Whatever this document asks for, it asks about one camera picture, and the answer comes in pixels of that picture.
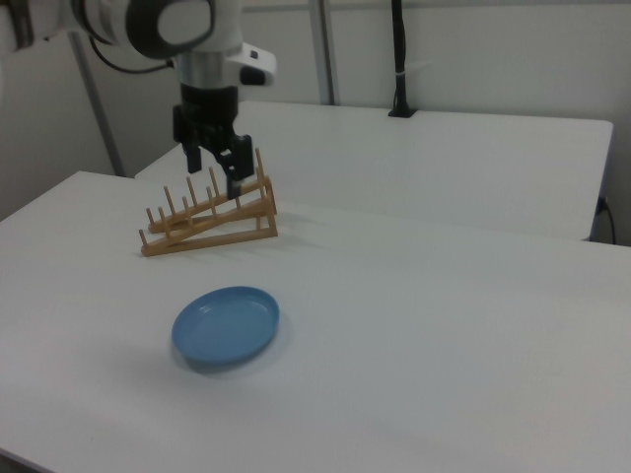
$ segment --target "blue dish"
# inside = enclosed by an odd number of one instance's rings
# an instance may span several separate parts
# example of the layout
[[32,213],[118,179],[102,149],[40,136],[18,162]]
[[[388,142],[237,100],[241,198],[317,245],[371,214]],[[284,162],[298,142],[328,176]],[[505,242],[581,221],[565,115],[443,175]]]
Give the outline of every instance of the blue dish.
[[278,317],[278,303],[260,289],[220,289],[184,308],[172,340],[188,361],[227,365],[265,348],[276,334]]

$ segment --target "wooden peg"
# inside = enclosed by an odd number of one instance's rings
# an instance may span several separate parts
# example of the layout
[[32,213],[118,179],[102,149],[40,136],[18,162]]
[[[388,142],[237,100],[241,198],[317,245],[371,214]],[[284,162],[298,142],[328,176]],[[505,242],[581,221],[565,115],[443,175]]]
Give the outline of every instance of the wooden peg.
[[169,202],[169,208],[171,209],[171,215],[175,214],[175,206],[174,201],[171,198],[171,193],[169,192],[169,188],[165,186],[165,194],[167,194],[167,202]]
[[210,179],[213,181],[215,195],[219,195],[219,186],[217,185],[217,179],[215,178],[215,171],[212,168],[208,168],[208,170],[210,171]]
[[258,164],[260,173],[263,174],[263,177],[265,177],[265,171],[263,170],[263,160],[260,158],[260,150],[256,148],[255,151],[256,151],[256,163]]
[[258,180],[258,190],[260,198],[265,199],[265,185],[263,184],[263,172],[260,168],[256,168],[256,179]]
[[165,234],[168,237],[171,235],[171,229],[169,228],[169,223],[167,222],[167,218],[165,217],[165,211],[162,207],[158,207],[158,212],[160,212],[160,218],[162,219],[162,223],[165,226]]
[[147,208],[147,217],[149,217],[149,223],[150,223],[151,225],[154,225],[154,223],[155,223],[155,222],[154,222],[154,216],[153,216],[153,215],[151,215],[151,209],[150,209],[150,208]]
[[213,191],[210,190],[210,185],[206,186],[206,193],[208,194],[208,204],[210,205],[210,210],[213,211],[213,216],[217,217],[217,208],[215,207],[215,199],[213,198]]
[[195,197],[195,189],[193,189],[193,183],[190,180],[190,177],[186,178],[186,183],[188,184],[188,190],[190,191],[190,198],[193,201],[193,206],[197,207],[197,197]]
[[147,246],[147,239],[145,238],[145,233],[142,230],[139,230],[138,232],[140,232],[140,239],[142,239],[142,245]]
[[190,209],[188,208],[188,200],[186,200],[186,197],[182,197],[181,201],[184,204],[184,212],[186,212],[186,219],[188,220],[188,226],[192,227],[193,226],[193,218],[190,215]]

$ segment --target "white wall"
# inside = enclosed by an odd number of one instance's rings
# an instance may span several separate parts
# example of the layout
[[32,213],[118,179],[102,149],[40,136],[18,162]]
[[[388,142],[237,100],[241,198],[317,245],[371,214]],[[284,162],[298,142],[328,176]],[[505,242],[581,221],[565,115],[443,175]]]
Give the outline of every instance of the white wall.
[[[410,103],[429,110],[597,118],[615,125],[604,193],[631,244],[631,5],[413,8]],[[332,12],[342,104],[389,107],[388,9]],[[606,220],[596,236],[607,241]]]
[[78,170],[112,173],[67,35],[2,62],[0,220]]
[[[278,80],[271,88],[242,88],[240,99],[319,103],[308,11],[245,13],[242,26],[246,42],[276,54]],[[175,146],[172,109],[179,103],[175,72],[120,74],[107,68],[87,41],[84,46],[118,152],[128,175],[134,175]],[[155,65],[120,48],[103,46],[102,50],[125,67]]]

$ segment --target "white robot link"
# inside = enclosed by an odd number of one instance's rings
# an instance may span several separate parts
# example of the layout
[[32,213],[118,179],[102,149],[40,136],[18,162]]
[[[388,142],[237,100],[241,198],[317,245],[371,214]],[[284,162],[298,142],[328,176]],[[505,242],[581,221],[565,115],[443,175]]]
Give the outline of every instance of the white robot link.
[[238,86],[267,86],[276,74],[273,54],[244,43],[241,11],[242,0],[0,0],[0,57],[65,30],[172,61],[181,90],[174,137],[188,171],[201,170],[200,147],[208,150],[234,198],[254,171],[251,138],[233,128]]

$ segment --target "black cable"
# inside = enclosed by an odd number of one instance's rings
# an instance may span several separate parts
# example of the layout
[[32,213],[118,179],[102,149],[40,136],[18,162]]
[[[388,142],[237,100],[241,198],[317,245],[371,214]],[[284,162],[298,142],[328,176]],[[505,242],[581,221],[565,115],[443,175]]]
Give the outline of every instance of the black cable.
[[611,215],[611,209],[607,205],[606,201],[602,202],[602,210],[605,210],[609,216],[609,223],[611,224],[611,243],[617,244],[615,238],[615,225],[613,225],[613,215]]
[[99,47],[97,46],[97,42],[95,39],[90,36],[90,45],[92,46],[92,50],[99,57],[99,59],[108,67],[112,68],[115,71],[122,72],[124,74],[150,74],[152,72],[162,71],[164,69],[172,69],[174,67],[174,63],[172,61],[167,61],[167,63],[163,66],[150,67],[149,69],[125,69],[124,67],[117,66],[109,61],[103,54],[99,51]]

